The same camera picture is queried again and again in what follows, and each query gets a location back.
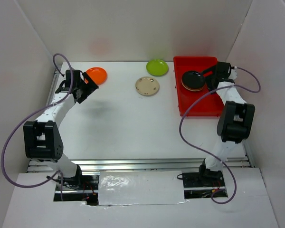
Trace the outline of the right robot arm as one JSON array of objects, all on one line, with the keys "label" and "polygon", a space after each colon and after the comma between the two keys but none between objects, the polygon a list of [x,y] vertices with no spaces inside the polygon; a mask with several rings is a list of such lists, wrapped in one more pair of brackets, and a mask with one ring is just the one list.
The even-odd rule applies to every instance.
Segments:
[{"label": "right robot arm", "polygon": [[255,106],[247,103],[234,86],[237,76],[230,63],[217,62],[206,69],[206,83],[209,91],[216,91],[224,108],[218,120],[217,135],[213,156],[209,155],[199,167],[197,180],[200,185],[208,186],[222,177],[223,162],[234,148],[250,135]]}]

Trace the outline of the orange plate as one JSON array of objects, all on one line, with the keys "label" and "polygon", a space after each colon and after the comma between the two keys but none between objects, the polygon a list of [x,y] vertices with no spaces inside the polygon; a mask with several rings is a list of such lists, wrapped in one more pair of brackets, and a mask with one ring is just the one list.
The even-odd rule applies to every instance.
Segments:
[{"label": "orange plate", "polygon": [[86,73],[97,85],[101,85],[107,80],[107,72],[101,67],[92,67],[86,70]]},{"label": "orange plate", "polygon": [[192,91],[192,92],[198,92],[198,91],[201,91],[203,88],[204,88],[204,84],[203,85],[196,85],[196,84],[182,84],[183,87],[185,89],[187,89],[188,91]]}]

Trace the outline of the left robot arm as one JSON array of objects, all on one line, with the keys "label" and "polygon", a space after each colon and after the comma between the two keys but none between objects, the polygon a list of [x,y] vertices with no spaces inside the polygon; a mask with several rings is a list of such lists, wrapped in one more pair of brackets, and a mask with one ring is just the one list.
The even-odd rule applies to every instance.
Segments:
[{"label": "left robot arm", "polygon": [[85,101],[96,89],[98,85],[86,72],[67,70],[50,107],[36,120],[23,125],[26,157],[46,164],[53,171],[60,171],[59,180],[75,190],[84,185],[84,177],[79,165],[64,154],[59,127],[67,112],[75,104]]}]

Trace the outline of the black plate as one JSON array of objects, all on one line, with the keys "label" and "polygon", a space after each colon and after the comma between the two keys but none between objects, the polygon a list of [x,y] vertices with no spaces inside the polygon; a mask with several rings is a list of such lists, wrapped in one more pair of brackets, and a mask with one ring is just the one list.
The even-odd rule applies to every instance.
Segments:
[{"label": "black plate", "polygon": [[181,78],[182,84],[196,84],[196,85],[203,85],[206,83],[205,77],[196,71],[187,71],[182,75]]}]

